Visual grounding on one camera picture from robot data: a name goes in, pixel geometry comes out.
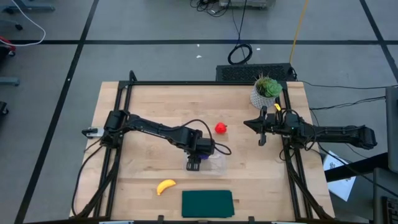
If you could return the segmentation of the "black keyboard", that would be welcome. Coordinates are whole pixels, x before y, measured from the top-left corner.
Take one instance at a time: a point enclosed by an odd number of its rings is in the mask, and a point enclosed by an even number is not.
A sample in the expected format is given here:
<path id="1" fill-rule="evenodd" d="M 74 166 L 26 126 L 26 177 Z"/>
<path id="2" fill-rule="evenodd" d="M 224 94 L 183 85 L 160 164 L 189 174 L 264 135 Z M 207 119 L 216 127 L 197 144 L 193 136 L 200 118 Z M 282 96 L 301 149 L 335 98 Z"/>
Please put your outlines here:
<path id="1" fill-rule="evenodd" d="M 216 67 L 216 81 L 220 82 L 254 82 L 261 75 L 287 82 L 296 81 L 297 76 L 289 63 L 218 65 Z"/>

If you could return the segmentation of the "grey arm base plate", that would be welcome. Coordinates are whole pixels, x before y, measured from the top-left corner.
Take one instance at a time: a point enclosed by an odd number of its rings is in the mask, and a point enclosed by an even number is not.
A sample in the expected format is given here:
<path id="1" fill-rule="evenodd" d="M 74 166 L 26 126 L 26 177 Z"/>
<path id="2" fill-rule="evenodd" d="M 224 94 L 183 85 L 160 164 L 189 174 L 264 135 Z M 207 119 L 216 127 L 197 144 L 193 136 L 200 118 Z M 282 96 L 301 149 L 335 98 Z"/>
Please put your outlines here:
<path id="1" fill-rule="evenodd" d="M 92 138 L 100 138 L 104 134 L 103 128 L 89 127 L 88 129 L 83 129 L 81 131 L 82 135 L 84 135 L 88 139 Z"/>

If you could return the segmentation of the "black bar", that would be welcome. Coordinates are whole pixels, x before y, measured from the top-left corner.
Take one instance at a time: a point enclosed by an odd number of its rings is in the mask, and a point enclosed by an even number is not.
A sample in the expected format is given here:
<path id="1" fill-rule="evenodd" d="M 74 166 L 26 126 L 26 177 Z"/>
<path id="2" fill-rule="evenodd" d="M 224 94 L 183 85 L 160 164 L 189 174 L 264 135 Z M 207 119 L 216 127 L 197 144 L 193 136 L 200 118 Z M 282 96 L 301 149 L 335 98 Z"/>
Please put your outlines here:
<path id="1" fill-rule="evenodd" d="M 378 154 L 350 164 L 343 164 L 325 171 L 327 182 L 371 173 L 375 168 L 388 169 L 388 153 Z"/>

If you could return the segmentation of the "chair base with caster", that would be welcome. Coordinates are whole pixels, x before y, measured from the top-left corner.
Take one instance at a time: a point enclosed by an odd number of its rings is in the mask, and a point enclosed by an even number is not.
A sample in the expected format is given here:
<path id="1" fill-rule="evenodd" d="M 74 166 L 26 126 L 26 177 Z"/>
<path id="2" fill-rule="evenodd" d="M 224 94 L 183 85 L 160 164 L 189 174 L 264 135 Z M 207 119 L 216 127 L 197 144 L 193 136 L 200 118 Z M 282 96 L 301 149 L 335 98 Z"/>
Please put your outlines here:
<path id="1" fill-rule="evenodd" d="M 17 30 L 23 30 L 23 27 L 16 21 L 0 19 L 0 24 L 9 24 L 14 26 Z"/>

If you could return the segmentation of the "grey equipment cabinet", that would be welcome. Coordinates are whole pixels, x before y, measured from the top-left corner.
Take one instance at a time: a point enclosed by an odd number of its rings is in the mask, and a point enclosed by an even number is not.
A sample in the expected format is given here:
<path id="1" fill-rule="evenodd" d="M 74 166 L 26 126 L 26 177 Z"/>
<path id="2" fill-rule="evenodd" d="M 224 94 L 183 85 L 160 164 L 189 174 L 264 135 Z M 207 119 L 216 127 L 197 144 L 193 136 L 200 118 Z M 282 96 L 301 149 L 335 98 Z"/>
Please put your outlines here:
<path id="1" fill-rule="evenodd" d="M 388 167 L 398 173 L 398 88 L 386 88 Z"/>

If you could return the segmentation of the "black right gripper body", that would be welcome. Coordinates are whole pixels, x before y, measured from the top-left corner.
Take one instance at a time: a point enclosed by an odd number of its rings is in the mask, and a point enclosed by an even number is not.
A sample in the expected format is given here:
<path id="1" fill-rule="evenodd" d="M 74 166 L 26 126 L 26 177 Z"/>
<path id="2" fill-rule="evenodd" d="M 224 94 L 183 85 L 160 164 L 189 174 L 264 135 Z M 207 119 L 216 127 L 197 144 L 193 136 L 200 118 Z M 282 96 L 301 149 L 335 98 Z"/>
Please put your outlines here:
<path id="1" fill-rule="evenodd" d="M 266 133 L 275 133 L 274 129 L 279 128 L 280 121 L 277 119 L 275 113 L 267 114 L 267 106 L 263 106 L 259 115 L 259 146 L 264 146 L 266 143 Z"/>

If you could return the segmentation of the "dark green folded cloth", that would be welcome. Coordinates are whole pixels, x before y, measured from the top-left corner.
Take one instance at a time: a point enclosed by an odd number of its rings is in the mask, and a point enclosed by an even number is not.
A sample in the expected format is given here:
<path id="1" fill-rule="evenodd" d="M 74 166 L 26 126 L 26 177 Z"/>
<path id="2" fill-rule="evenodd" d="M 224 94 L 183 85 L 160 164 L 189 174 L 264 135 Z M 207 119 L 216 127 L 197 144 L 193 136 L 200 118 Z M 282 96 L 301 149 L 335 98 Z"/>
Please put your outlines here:
<path id="1" fill-rule="evenodd" d="M 182 192 L 182 217 L 229 218 L 235 215 L 230 190 L 189 190 Z"/>

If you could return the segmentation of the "grey desk foot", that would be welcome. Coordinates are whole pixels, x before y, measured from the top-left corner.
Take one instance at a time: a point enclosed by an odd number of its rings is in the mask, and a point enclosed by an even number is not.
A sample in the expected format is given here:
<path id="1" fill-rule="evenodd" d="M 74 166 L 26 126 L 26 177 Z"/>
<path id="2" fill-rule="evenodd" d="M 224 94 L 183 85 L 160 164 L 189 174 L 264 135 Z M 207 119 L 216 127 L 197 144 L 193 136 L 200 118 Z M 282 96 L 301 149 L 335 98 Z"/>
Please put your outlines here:
<path id="1" fill-rule="evenodd" d="M 11 0 L 11 2 L 9 5 L 0 5 L 0 12 L 13 14 L 20 9 L 23 12 L 55 10 L 55 7 L 51 4 L 26 3 L 24 0 Z"/>
<path id="2" fill-rule="evenodd" d="M 0 85 L 19 86 L 20 80 L 17 77 L 0 77 Z"/>

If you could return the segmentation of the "white printed paper sheet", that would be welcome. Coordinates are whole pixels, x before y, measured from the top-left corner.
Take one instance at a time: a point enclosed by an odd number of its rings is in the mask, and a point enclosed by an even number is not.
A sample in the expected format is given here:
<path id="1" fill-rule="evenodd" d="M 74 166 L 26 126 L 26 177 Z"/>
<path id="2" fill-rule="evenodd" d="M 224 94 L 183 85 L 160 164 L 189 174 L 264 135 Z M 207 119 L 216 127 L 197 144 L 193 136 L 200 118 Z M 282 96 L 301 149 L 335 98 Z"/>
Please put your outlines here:
<path id="1" fill-rule="evenodd" d="M 342 166 L 343 164 L 349 164 L 348 161 L 338 157 L 335 153 L 328 151 L 328 154 L 323 160 L 323 170 L 327 171 Z M 328 190 L 344 200 L 348 201 L 349 195 L 352 191 L 356 177 L 350 177 L 347 179 L 336 180 L 328 183 Z"/>

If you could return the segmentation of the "red object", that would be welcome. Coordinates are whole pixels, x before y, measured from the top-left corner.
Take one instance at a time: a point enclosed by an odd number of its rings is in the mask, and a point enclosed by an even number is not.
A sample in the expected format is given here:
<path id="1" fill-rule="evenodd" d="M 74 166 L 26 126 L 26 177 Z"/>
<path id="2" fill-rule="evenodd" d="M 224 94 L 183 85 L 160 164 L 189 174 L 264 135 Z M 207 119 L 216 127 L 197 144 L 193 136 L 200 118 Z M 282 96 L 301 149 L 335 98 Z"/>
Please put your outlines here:
<path id="1" fill-rule="evenodd" d="M 6 47 L 10 50 L 9 55 L 11 57 L 15 56 L 16 54 L 16 47 L 15 46 L 11 46 L 11 42 L 7 39 L 5 39 L 4 37 L 0 36 L 0 42 L 2 43 L 6 43 Z"/>

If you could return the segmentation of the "succulent in patterned white pot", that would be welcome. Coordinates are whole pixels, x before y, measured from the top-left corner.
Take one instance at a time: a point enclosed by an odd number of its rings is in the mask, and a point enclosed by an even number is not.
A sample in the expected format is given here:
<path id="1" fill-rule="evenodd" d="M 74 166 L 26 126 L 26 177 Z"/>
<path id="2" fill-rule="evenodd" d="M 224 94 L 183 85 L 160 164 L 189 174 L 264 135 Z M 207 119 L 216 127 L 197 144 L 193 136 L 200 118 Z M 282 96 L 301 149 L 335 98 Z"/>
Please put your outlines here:
<path id="1" fill-rule="evenodd" d="M 259 110 L 263 106 L 272 107 L 282 90 L 282 85 L 275 79 L 260 74 L 259 78 L 254 83 L 250 95 L 251 104 Z"/>

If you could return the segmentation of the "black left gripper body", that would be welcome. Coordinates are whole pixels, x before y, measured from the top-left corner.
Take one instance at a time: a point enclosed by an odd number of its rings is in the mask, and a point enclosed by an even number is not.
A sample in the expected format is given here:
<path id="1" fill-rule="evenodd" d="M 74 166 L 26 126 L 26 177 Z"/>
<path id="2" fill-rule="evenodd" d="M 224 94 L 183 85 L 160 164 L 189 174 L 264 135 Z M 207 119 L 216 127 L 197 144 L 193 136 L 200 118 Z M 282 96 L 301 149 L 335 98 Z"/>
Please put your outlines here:
<path id="1" fill-rule="evenodd" d="M 200 154 L 213 155 L 215 151 L 215 141 L 210 138 L 198 138 L 193 145 L 186 150 L 190 156 L 199 157 Z"/>

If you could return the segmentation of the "clear plastic tupperware container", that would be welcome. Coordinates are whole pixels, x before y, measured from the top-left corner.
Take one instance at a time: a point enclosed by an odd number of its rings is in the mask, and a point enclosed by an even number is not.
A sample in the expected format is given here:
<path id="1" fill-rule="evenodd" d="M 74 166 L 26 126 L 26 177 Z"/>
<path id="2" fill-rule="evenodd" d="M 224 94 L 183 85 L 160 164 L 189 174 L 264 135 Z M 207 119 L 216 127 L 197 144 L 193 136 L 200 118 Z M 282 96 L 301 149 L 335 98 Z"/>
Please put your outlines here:
<path id="1" fill-rule="evenodd" d="M 185 162 L 183 168 L 186 170 L 187 157 L 191 157 L 192 160 L 196 156 L 190 156 L 186 153 Z M 187 171 L 192 174 L 202 175 L 223 175 L 226 171 L 226 155 L 220 153 L 215 149 L 214 154 L 208 159 L 200 159 L 200 170 L 199 171 Z"/>

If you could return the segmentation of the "black metal table frame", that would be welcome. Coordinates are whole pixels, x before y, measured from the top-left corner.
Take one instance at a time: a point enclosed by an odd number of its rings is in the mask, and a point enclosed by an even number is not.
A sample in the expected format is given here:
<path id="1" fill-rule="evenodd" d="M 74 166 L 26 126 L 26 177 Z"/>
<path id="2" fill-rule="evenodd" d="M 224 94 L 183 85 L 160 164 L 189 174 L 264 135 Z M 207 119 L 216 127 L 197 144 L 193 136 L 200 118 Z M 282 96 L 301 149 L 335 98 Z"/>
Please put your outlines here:
<path id="1" fill-rule="evenodd" d="M 188 121 L 204 136 L 213 136 L 229 146 L 223 175 L 188 173 L 185 153 L 167 141 L 140 132 L 124 137 L 114 192 L 105 192 L 99 213 L 113 220 L 182 219 L 182 192 L 187 190 L 230 190 L 234 202 L 234 221 L 288 220 L 295 218 L 286 166 L 279 158 L 282 140 L 268 135 L 265 146 L 244 125 L 259 115 L 249 100 L 251 85 L 213 82 L 151 83 L 139 81 L 132 88 L 129 110 L 134 114 L 178 126 Z M 217 134 L 215 126 L 226 124 L 227 132 Z M 176 185 L 160 196 L 156 188 L 163 180 Z"/>

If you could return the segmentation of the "yellow toy banana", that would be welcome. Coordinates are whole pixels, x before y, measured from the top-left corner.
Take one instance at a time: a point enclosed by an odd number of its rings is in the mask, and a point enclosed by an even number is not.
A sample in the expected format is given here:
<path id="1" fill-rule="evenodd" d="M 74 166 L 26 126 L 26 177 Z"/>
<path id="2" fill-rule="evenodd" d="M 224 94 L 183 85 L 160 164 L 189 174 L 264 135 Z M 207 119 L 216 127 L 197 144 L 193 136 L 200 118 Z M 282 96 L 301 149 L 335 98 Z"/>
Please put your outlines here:
<path id="1" fill-rule="evenodd" d="M 160 196 L 164 190 L 166 190 L 167 188 L 172 187 L 176 184 L 177 184 L 176 181 L 174 181 L 172 179 L 163 180 L 161 183 L 158 184 L 158 186 L 156 188 L 157 195 Z"/>

